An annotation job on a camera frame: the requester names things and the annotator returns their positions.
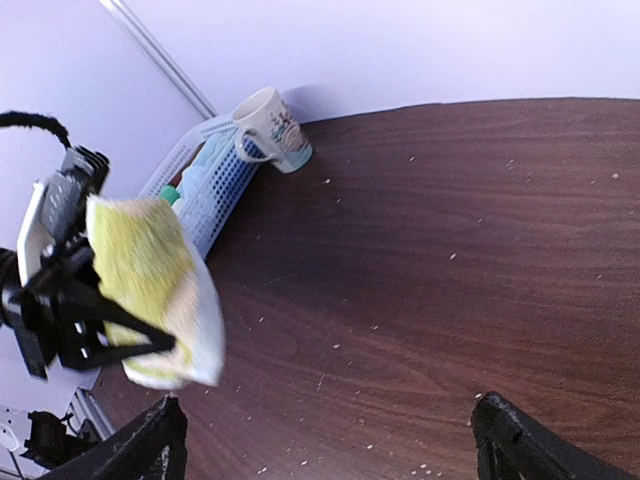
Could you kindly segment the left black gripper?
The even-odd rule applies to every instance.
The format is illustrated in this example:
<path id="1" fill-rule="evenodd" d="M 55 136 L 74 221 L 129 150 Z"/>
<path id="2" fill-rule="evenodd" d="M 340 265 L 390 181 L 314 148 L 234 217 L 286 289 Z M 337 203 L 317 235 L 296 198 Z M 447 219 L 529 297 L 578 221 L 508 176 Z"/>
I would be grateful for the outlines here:
<path id="1" fill-rule="evenodd" d="M 31 376 L 47 379 L 55 360 L 84 372 L 176 346 L 172 334 L 98 294 L 92 260 L 82 245 L 48 260 L 22 285 L 17 253 L 4 251 L 4 326 Z"/>

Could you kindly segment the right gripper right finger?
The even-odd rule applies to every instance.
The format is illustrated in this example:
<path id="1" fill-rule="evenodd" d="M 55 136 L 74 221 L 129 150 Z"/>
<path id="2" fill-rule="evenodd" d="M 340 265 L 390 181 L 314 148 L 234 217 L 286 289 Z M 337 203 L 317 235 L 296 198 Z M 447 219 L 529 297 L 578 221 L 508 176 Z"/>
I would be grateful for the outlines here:
<path id="1" fill-rule="evenodd" d="M 476 399 L 471 428 L 480 480 L 635 477 L 565 441 L 497 392 Z"/>

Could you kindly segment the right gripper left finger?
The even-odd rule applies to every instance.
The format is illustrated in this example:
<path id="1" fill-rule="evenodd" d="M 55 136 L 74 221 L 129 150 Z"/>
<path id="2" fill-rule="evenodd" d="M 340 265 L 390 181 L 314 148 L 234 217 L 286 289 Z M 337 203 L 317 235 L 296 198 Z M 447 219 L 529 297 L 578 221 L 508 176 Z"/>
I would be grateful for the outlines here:
<path id="1" fill-rule="evenodd" d="M 179 399 L 166 395 L 79 457 L 43 475 L 45 480 L 185 478 L 188 421 Z"/>

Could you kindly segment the yellow green patterned towel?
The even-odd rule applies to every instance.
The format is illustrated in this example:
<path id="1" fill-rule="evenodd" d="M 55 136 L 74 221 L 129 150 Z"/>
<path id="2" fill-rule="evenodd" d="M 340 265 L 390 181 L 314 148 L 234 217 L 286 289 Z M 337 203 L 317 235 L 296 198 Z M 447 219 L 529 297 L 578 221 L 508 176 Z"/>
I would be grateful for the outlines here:
<path id="1" fill-rule="evenodd" d="M 176 339 L 170 351 L 123 360 L 128 379 L 160 390 L 217 386 L 225 361 L 219 296 L 169 203 L 92 195 L 86 231 L 100 293 Z"/>

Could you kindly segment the light blue towel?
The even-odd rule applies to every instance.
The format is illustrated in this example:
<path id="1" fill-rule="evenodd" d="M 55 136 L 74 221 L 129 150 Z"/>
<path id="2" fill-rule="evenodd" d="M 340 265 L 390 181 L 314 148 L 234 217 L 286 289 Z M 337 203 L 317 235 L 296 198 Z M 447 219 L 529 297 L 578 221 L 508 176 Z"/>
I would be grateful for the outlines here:
<path id="1" fill-rule="evenodd" d="M 177 190 L 185 201 L 194 196 L 200 184 L 207 178 L 207 171 L 224 153 L 231 134 L 212 135 L 200 148 L 191 163 L 183 170 Z"/>

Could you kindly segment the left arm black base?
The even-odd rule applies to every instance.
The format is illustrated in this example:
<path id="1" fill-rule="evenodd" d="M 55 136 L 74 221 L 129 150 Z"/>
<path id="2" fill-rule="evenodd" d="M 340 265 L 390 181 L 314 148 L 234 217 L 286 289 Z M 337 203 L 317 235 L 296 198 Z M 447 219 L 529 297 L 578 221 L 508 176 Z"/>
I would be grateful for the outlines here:
<path id="1" fill-rule="evenodd" d="M 27 414 L 31 422 L 21 457 L 53 470 L 83 455 L 102 442 L 94 423 L 85 419 L 79 428 L 71 425 L 73 412 L 59 418 L 47 411 Z"/>

